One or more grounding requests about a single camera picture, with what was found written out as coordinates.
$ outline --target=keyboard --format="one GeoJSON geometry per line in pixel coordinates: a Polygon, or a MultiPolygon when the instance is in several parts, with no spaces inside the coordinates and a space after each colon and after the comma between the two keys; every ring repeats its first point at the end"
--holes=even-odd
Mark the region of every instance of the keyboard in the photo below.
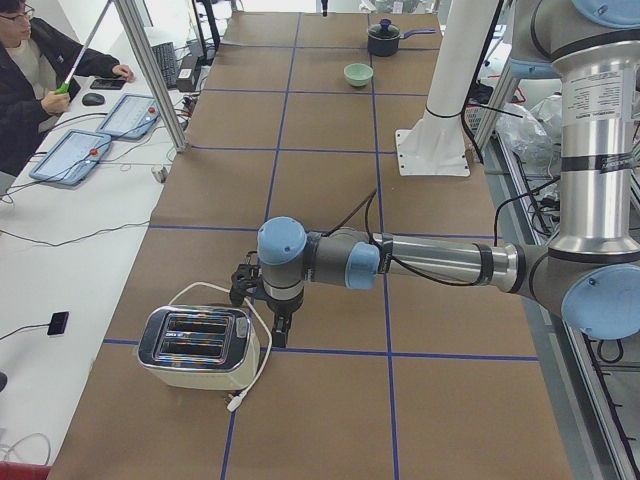
{"type": "Polygon", "coordinates": [[[176,61],[173,42],[165,42],[151,47],[153,55],[156,57],[160,72],[164,78],[167,88],[176,88],[178,79],[178,62],[176,61]]]}

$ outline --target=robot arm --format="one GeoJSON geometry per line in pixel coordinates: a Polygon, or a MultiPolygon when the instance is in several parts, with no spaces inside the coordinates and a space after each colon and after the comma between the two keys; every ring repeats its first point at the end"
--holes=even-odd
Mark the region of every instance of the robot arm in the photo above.
{"type": "Polygon", "coordinates": [[[276,313],[276,345],[286,345],[305,281],[371,288],[386,273],[494,285],[594,338],[640,330],[640,245],[629,236],[640,0],[520,0],[513,43],[512,62],[523,75],[535,78],[551,65],[562,77],[558,234],[545,247],[488,247],[348,229],[325,237],[290,218],[269,220],[258,235],[262,265],[240,266],[232,300],[254,294],[267,301],[276,313]]]}

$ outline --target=hand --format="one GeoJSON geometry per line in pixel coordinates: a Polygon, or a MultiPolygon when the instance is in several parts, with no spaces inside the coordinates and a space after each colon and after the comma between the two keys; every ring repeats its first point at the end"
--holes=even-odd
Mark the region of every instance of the hand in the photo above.
{"type": "Polygon", "coordinates": [[[66,112],[69,110],[69,102],[71,102],[71,97],[68,93],[58,95],[55,92],[47,93],[45,97],[40,100],[42,109],[49,115],[66,112]]]}
{"type": "Polygon", "coordinates": [[[133,82],[133,72],[131,71],[131,68],[129,68],[129,65],[116,65],[111,71],[114,75],[121,77],[123,80],[133,82]]]}

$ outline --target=small bowl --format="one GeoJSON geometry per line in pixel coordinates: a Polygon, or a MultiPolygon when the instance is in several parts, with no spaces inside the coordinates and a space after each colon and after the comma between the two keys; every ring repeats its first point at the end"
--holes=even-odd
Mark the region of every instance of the small bowl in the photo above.
{"type": "Polygon", "coordinates": [[[352,63],[344,67],[344,78],[352,87],[364,87],[373,78],[373,68],[364,63],[352,63]]]}

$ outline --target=cable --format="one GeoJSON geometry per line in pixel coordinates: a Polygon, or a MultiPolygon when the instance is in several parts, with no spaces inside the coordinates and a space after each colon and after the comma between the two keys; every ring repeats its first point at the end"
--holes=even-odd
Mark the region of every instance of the cable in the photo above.
{"type": "Polygon", "coordinates": [[[464,110],[462,111],[462,113],[460,113],[460,121],[462,122],[462,129],[464,130],[464,133],[466,133],[467,137],[469,137],[469,140],[471,140],[471,145],[473,146],[473,149],[475,150],[476,155],[478,156],[478,161],[480,162],[481,165],[484,165],[484,157],[482,156],[480,147],[476,142],[475,135],[471,131],[471,128],[469,128],[469,125],[467,125],[467,119],[466,119],[464,110]]]}
{"type": "Polygon", "coordinates": [[[620,360],[622,360],[622,357],[624,356],[624,348],[622,347],[622,340],[617,339],[616,345],[618,346],[618,355],[616,355],[614,358],[611,358],[611,359],[605,358],[602,355],[602,347],[604,346],[604,340],[600,340],[598,342],[598,347],[596,349],[596,352],[598,353],[598,358],[602,360],[604,363],[608,363],[608,364],[618,363],[620,360]]]}
{"type": "Polygon", "coordinates": [[[500,110],[499,108],[493,108],[493,107],[490,107],[488,105],[483,105],[482,103],[468,103],[466,108],[469,108],[469,107],[484,108],[484,109],[487,109],[487,110],[491,110],[492,112],[503,113],[505,115],[511,115],[512,117],[516,117],[516,118],[524,118],[522,115],[518,115],[517,113],[507,112],[506,110],[500,110]]]}
{"type": "Polygon", "coordinates": [[[0,449],[5,450],[4,452],[4,457],[2,458],[3,461],[9,461],[9,456],[15,452],[16,448],[18,447],[18,445],[20,445],[21,443],[29,440],[30,438],[35,438],[35,437],[42,437],[44,438],[45,442],[47,442],[47,459],[44,461],[44,463],[42,464],[42,466],[46,466],[49,464],[49,460],[51,460],[51,440],[49,440],[49,437],[47,437],[44,433],[32,433],[30,435],[27,435],[26,437],[22,437],[20,440],[18,440],[17,442],[15,442],[13,445],[7,445],[4,443],[0,444],[0,449]]]}
{"type": "MultiPolygon", "coordinates": [[[[194,282],[191,285],[189,285],[188,287],[183,288],[178,294],[176,294],[176,296],[174,296],[171,299],[171,301],[169,302],[169,305],[173,305],[173,303],[176,300],[178,300],[178,298],[180,298],[182,295],[187,293],[193,287],[198,287],[198,286],[200,286],[200,287],[208,287],[208,288],[212,288],[214,290],[218,290],[220,292],[229,293],[228,289],[223,288],[223,287],[219,287],[218,285],[214,285],[213,283],[194,282]]],[[[254,308],[254,306],[251,304],[249,299],[245,298],[244,301],[247,304],[247,306],[249,307],[249,309],[251,310],[251,312],[256,316],[256,318],[260,322],[260,325],[262,325],[262,328],[264,328],[264,331],[267,333],[267,337],[269,339],[269,344],[267,345],[267,351],[266,351],[266,353],[264,355],[264,358],[262,359],[262,363],[260,364],[260,368],[258,368],[258,371],[256,372],[256,376],[253,377],[253,380],[251,381],[251,383],[247,387],[245,387],[237,395],[231,395],[231,397],[229,399],[229,403],[227,404],[227,410],[229,410],[230,412],[234,412],[234,411],[237,410],[237,408],[242,404],[242,400],[244,400],[244,397],[247,396],[247,394],[249,393],[249,390],[251,390],[253,388],[253,386],[258,381],[258,378],[260,378],[260,375],[262,375],[262,371],[264,370],[264,367],[267,364],[267,360],[269,359],[269,354],[271,353],[271,347],[273,345],[273,339],[271,337],[271,330],[269,330],[267,325],[264,323],[264,320],[262,320],[262,317],[260,316],[258,311],[254,308]]]]}
{"type": "Polygon", "coordinates": [[[494,247],[498,246],[498,217],[500,216],[500,210],[502,210],[503,207],[505,207],[506,205],[508,205],[511,202],[514,202],[514,201],[519,200],[519,199],[524,198],[524,197],[529,197],[529,196],[535,195],[537,193],[540,193],[541,190],[547,188],[549,185],[553,185],[558,180],[560,180],[560,177],[556,177],[553,180],[549,180],[548,182],[543,183],[539,187],[534,188],[530,192],[525,192],[523,194],[517,195],[517,196],[512,197],[512,198],[509,198],[509,199],[505,200],[504,202],[502,202],[500,205],[498,205],[498,208],[496,209],[496,214],[493,217],[493,246],[494,247]]]}
{"type": "MultiPolygon", "coordinates": [[[[364,227],[367,232],[367,235],[369,236],[369,243],[374,245],[382,253],[382,247],[378,242],[376,242],[375,238],[373,238],[373,234],[371,233],[371,229],[369,228],[369,209],[371,208],[371,203],[373,202],[374,198],[375,198],[375,195],[372,195],[367,200],[367,207],[365,208],[365,212],[364,212],[364,227]]],[[[398,265],[400,265],[402,268],[404,268],[405,270],[408,270],[414,275],[417,275],[421,278],[425,278],[427,280],[431,280],[432,282],[439,283],[441,285],[447,285],[449,287],[471,287],[476,285],[475,283],[449,282],[446,280],[440,280],[439,278],[435,278],[435,277],[432,277],[431,275],[426,274],[424,271],[420,270],[419,268],[412,267],[411,265],[403,262],[402,260],[395,257],[394,255],[390,255],[390,258],[391,260],[396,262],[398,265]]]]}
{"type": "Polygon", "coordinates": [[[3,335],[2,337],[0,337],[0,340],[4,340],[5,338],[9,338],[11,335],[15,335],[18,332],[21,332],[22,330],[27,330],[29,328],[42,328],[42,327],[48,327],[49,324],[48,323],[41,323],[38,325],[25,325],[24,327],[20,327],[15,329],[13,332],[11,333],[7,333],[6,335],[3,335]]]}
{"type": "Polygon", "coordinates": [[[74,120],[78,120],[79,118],[92,117],[92,116],[96,116],[96,115],[102,115],[103,117],[105,117],[105,116],[107,116],[109,114],[108,113],[102,113],[102,112],[85,113],[84,115],[78,115],[77,117],[68,118],[67,120],[64,120],[64,121],[62,121],[60,123],[56,123],[49,131],[51,132],[52,130],[55,130],[56,128],[61,127],[65,123],[73,122],[74,120]]]}
{"type": "Polygon", "coordinates": [[[135,150],[136,148],[140,148],[140,147],[145,146],[147,143],[149,143],[149,141],[151,140],[151,137],[153,137],[153,134],[156,133],[156,130],[159,130],[160,128],[167,128],[167,126],[166,125],[158,125],[156,128],[153,129],[153,131],[151,132],[150,135],[147,135],[147,139],[144,142],[134,145],[133,147],[131,147],[128,150],[126,150],[124,153],[121,153],[120,155],[118,155],[116,158],[112,158],[110,160],[101,160],[100,162],[101,163],[115,162],[116,160],[120,160],[122,157],[127,155],[129,152],[135,150]]]}
{"type": "MultiPolygon", "coordinates": [[[[91,149],[91,151],[93,151],[93,150],[100,150],[102,147],[104,147],[104,146],[108,145],[108,144],[109,144],[109,143],[111,143],[112,141],[114,141],[114,140],[119,140],[119,139],[121,139],[122,137],[124,137],[125,135],[127,135],[128,133],[130,133],[130,132],[132,132],[132,131],[134,131],[134,130],[137,130],[138,128],[144,127],[145,125],[148,125],[148,124],[150,124],[150,123],[153,123],[153,122],[155,122],[156,120],[157,120],[157,118],[152,118],[151,120],[149,120],[149,121],[147,121],[147,122],[144,122],[144,123],[142,123],[142,124],[140,124],[140,125],[136,125],[135,127],[131,128],[131,129],[129,129],[129,130],[127,130],[126,132],[121,133],[120,135],[116,135],[116,136],[111,137],[111,138],[109,139],[109,141],[108,141],[108,142],[105,142],[105,143],[103,143],[103,144],[101,144],[101,145],[98,145],[97,147],[93,147],[93,148],[91,149]]],[[[48,182],[49,180],[52,180],[52,179],[54,179],[54,178],[58,178],[58,177],[60,177],[60,175],[63,175],[63,176],[60,178],[60,180],[63,180],[63,179],[65,178],[65,176],[67,175],[67,173],[69,173],[69,171],[71,171],[75,166],[77,166],[78,164],[80,164],[80,163],[82,163],[82,162],[84,162],[84,161],[90,160],[90,158],[89,158],[89,157],[91,156],[91,151],[89,151],[89,153],[87,153],[87,155],[86,155],[83,159],[78,160],[77,162],[75,162],[75,163],[73,163],[71,166],[69,166],[68,168],[65,168],[65,169],[64,169],[64,170],[62,170],[61,172],[58,172],[58,173],[56,173],[56,174],[54,174],[54,175],[51,175],[51,176],[49,176],[49,177],[47,177],[47,178],[45,178],[45,179],[43,179],[43,180],[35,180],[35,181],[33,181],[33,182],[25,183],[24,185],[17,185],[17,186],[9,187],[9,188],[6,190],[6,192],[5,192],[4,194],[0,195],[0,202],[13,204],[13,203],[15,203],[15,202],[14,202],[14,200],[13,200],[13,197],[11,197],[11,195],[14,195],[14,194],[18,193],[19,191],[24,190],[25,188],[32,187],[32,186],[34,186],[34,185],[39,185],[40,183],[48,182]],[[4,200],[4,197],[9,197],[9,199],[10,199],[11,201],[10,201],[10,202],[6,202],[6,201],[4,200]]]]}
{"type": "Polygon", "coordinates": [[[323,234],[322,234],[322,236],[323,236],[323,237],[328,237],[329,235],[331,235],[331,234],[335,233],[336,231],[338,231],[338,230],[340,230],[342,227],[344,227],[344,226],[345,226],[345,224],[346,224],[349,220],[351,220],[351,219],[353,218],[353,216],[354,216],[356,213],[358,213],[362,207],[364,207],[364,205],[369,201],[369,199],[371,199],[372,197],[374,197],[374,196],[375,196],[375,194],[376,194],[376,192],[377,192],[377,191],[378,191],[378,189],[377,189],[377,188],[374,188],[374,189],[373,189],[373,191],[372,191],[369,195],[367,195],[367,196],[365,197],[365,199],[364,199],[364,200],[362,200],[362,202],[360,202],[360,203],[358,204],[358,206],[357,206],[356,208],[354,208],[354,209],[351,211],[351,213],[350,213],[349,215],[347,215],[347,216],[346,216],[346,218],[345,218],[344,220],[342,220],[338,225],[336,225],[335,227],[333,227],[333,228],[332,228],[331,230],[329,230],[328,232],[323,233],[323,234]]]}
{"type": "Polygon", "coordinates": [[[0,233],[4,233],[5,235],[9,235],[10,237],[17,238],[18,240],[24,240],[26,242],[35,243],[37,245],[44,245],[45,247],[61,247],[63,245],[68,245],[69,243],[75,243],[75,242],[79,242],[80,240],[86,240],[87,238],[95,237],[96,235],[100,235],[101,233],[111,233],[117,230],[122,230],[123,228],[127,228],[127,227],[141,227],[143,225],[147,225],[148,223],[149,223],[149,220],[147,220],[146,222],[140,222],[140,223],[125,223],[124,225],[120,225],[119,227],[103,228],[101,230],[98,230],[97,232],[93,232],[88,235],[83,235],[82,237],[74,238],[73,240],[65,240],[64,242],[60,242],[60,243],[50,243],[44,240],[35,240],[33,238],[16,235],[15,233],[7,232],[6,230],[2,230],[2,229],[0,229],[0,233]]]}

